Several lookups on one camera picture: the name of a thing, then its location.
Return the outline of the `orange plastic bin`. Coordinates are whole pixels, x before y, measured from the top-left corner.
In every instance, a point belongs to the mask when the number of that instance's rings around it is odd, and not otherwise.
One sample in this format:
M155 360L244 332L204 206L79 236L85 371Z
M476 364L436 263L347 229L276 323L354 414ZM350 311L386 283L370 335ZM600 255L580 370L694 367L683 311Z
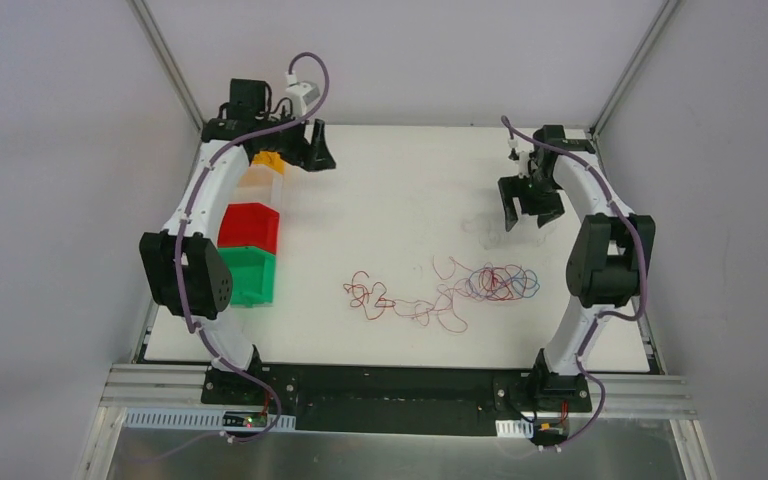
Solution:
M251 161L251 166L255 165L269 168L278 175L284 175L286 164L279 153L271 151L261 151L257 153Z

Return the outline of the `clear plastic bin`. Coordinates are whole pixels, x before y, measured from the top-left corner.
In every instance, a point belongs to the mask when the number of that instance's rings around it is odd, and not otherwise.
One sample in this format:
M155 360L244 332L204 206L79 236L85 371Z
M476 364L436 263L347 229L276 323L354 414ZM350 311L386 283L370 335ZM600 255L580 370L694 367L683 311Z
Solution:
M252 164L240 178L230 204L259 203L281 211L284 175L271 167Z

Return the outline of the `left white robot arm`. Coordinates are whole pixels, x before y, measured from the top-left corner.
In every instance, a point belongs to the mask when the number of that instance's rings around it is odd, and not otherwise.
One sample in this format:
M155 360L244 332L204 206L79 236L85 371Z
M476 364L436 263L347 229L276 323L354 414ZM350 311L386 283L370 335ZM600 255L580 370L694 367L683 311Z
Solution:
M273 110L267 82L232 80L228 102L202 129L196 171L174 213L159 231L146 232L139 241L154 302L200 338L214 368L231 372L226 389L241 404L263 396L265 378L249 367L255 345L226 313L233 280L218 249L224 209L260 153L276 153L308 172L335 168L325 124L314 116L326 92L290 74L289 103Z

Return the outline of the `green plastic bin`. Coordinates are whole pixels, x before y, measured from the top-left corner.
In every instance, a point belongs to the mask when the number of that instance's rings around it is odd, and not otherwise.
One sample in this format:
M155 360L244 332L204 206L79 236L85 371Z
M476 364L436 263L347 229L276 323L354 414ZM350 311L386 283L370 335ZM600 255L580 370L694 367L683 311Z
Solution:
M231 306L256 307L273 303L274 254L257 247L220 248L219 254L232 275Z

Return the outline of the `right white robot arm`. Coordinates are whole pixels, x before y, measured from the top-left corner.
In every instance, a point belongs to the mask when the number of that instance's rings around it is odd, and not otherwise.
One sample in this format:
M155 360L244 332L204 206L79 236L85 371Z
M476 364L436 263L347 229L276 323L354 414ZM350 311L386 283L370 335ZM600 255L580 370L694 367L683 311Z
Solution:
M592 143L568 138L563 126L545 125L533 135L510 127L508 145L517 172L497 182L505 230L522 216L545 226L564 214L566 204L580 221L565 267L567 308L522 385L511 388L508 397L522 409L585 412L591 404L584 361L609 319L641 317L640 311L621 309L632 299L646 303L656 225L619 198L599 169Z

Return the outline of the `red plastic bin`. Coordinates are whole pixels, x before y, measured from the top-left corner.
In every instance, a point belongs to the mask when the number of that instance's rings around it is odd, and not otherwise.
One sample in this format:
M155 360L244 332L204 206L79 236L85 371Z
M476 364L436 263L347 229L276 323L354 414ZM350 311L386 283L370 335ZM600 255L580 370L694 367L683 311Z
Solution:
M279 225L280 213L266 204L229 204L220 225L218 247L255 247L275 254Z

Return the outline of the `aluminium frame rail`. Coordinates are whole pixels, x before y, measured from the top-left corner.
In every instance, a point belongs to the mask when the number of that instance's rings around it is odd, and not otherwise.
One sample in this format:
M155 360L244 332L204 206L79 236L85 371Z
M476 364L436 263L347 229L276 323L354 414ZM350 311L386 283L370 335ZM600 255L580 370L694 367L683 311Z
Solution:
M114 364L102 407L188 408L202 404L206 365Z

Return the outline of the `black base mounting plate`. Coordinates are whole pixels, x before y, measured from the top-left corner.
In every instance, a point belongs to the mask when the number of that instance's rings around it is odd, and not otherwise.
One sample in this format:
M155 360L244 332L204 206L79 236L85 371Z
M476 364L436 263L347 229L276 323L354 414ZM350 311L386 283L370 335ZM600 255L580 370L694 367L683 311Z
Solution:
M254 363L249 373L208 369L202 403L262 407L270 387L301 431L471 437L524 414L592 410L581 374L287 363Z

